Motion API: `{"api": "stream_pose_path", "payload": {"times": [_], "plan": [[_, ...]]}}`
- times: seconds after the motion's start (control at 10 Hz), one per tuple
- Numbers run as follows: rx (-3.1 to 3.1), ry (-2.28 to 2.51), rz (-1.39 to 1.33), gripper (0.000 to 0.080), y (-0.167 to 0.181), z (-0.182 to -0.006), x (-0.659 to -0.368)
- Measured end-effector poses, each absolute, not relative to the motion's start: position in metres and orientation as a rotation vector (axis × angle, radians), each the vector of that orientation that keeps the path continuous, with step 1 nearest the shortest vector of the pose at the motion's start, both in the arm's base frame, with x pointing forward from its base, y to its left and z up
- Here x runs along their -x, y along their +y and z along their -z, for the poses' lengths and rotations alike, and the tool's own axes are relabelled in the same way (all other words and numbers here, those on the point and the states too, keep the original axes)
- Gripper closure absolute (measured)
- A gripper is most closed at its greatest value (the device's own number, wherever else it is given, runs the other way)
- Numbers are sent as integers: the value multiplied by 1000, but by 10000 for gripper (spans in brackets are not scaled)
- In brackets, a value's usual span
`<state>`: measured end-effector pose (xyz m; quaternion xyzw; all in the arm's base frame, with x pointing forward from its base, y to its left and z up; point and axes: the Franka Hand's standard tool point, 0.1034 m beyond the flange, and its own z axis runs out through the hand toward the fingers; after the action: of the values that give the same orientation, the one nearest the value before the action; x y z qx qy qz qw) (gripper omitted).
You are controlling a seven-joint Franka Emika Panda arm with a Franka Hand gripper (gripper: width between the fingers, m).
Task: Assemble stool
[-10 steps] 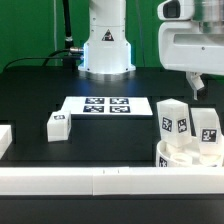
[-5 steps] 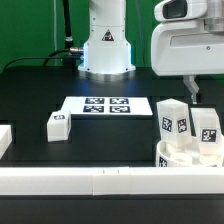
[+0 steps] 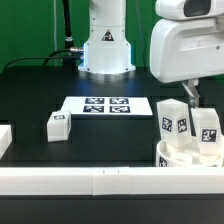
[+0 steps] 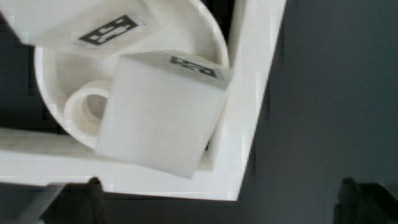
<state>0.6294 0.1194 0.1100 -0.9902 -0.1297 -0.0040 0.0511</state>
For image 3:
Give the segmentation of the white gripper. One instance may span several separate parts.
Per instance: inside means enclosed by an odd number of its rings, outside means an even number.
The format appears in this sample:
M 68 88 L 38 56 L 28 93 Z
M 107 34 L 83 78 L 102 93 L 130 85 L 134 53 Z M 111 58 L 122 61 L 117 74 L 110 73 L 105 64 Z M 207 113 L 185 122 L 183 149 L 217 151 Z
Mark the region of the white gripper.
M 224 74 L 224 0 L 156 0 L 155 11 L 161 19 L 151 34 L 151 73 L 163 83 L 184 80 L 197 108 L 194 78 Z

